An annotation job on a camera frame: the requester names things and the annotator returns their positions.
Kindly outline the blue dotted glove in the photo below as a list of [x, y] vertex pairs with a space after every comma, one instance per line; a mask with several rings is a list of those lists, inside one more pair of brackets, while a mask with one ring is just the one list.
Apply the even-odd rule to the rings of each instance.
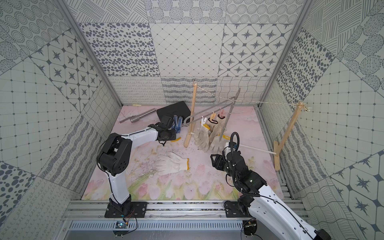
[[178, 139], [177, 134], [179, 134], [181, 131], [181, 127], [182, 127], [182, 123], [183, 123], [183, 117], [181, 117], [181, 116], [178, 117], [177, 115], [174, 115], [173, 120], [174, 120], [174, 122], [173, 122], [173, 125], [171, 127], [172, 133], [173, 133], [172, 142], [174, 142]]
[[189, 168], [189, 158], [183, 158], [173, 152], [158, 155], [158, 160], [155, 163], [155, 170], [161, 176], [187, 171]]

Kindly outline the beige knit gloves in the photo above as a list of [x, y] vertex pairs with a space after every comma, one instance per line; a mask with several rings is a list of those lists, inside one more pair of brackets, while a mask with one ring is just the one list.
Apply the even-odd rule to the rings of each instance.
[[224, 127], [225, 127], [226, 117], [218, 115], [216, 121], [218, 123], [214, 127], [214, 131], [213, 131], [213, 134], [214, 134], [214, 137], [215, 137], [214, 138], [214, 142], [219, 144], [220, 139], [221, 139], [222, 131], [224, 130]]

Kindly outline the white clothes peg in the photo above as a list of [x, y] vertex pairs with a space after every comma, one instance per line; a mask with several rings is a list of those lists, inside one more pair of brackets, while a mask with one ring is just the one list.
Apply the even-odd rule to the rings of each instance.
[[201, 119], [201, 126], [203, 126], [203, 127], [208, 127], [207, 125], [206, 125], [206, 122], [207, 122], [207, 118], [205, 118], [205, 117], [202, 117], [202, 119]]

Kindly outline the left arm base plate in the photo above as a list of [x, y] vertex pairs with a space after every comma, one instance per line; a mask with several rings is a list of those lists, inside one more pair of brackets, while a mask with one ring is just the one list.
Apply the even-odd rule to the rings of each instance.
[[105, 218], [127, 218], [132, 214], [134, 218], [144, 218], [148, 202], [128, 202], [123, 205], [114, 201], [108, 203]]

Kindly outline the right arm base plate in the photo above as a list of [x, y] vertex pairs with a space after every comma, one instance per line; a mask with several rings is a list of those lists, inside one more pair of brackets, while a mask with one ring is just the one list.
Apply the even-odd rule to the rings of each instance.
[[251, 218], [248, 207], [240, 202], [225, 201], [224, 209], [227, 218]]

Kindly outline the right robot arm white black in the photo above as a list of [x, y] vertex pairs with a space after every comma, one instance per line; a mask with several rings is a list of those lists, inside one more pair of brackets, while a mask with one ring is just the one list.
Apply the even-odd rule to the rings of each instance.
[[260, 221], [280, 240], [329, 240], [330, 234], [316, 230], [284, 203], [258, 173], [250, 170], [239, 151], [240, 137], [231, 134], [221, 154], [211, 155], [212, 166], [226, 173], [241, 196], [226, 201], [228, 218], [247, 218]]

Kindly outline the grey clip hanger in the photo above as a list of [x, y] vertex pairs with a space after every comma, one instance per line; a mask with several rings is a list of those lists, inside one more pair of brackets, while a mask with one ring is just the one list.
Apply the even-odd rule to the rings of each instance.
[[220, 112], [221, 110], [230, 107], [230, 110], [228, 112], [228, 115], [230, 115], [233, 111], [233, 108], [235, 107], [235, 103], [238, 101], [238, 97], [240, 94], [241, 88], [238, 88], [238, 91], [234, 97], [231, 97], [229, 99], [225, 99], [224, 101], [215, 104], [211, 107], [208, 107], [200, 112], [193, 113], [193, 110], [191, 110], [191, 115], [188, 116], [185, 121], [184, 125], [187, 125], [189, 127], [189, 131], [187, 133], [185, 142], [184, 142], [184, 147], [187, 148], [189, 146], [190, 140], [192, 139], [193, 131], [195, 129], [195, 122], [200, 120], [201, 118], [207, 118], [210, 117], [211, 115], [214, 115], [215, 113]]

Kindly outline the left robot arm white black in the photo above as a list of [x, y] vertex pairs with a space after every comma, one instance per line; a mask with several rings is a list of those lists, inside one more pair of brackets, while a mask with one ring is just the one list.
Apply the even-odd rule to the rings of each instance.
[[159, 123], [150, 124], [140, 131], [126, 135], [112, 133], [102, 144], [97, 164], [108, 176], [112, 192], [109, 199], [110, 205], [123, 216], [128, 215], [132, 208], [132, 198], [124, 174], [129, 165], [131, 151], [149, 142], [157, 141], [164, 145], [167, 141], [175, 139], [174, 119], [164, 116]]

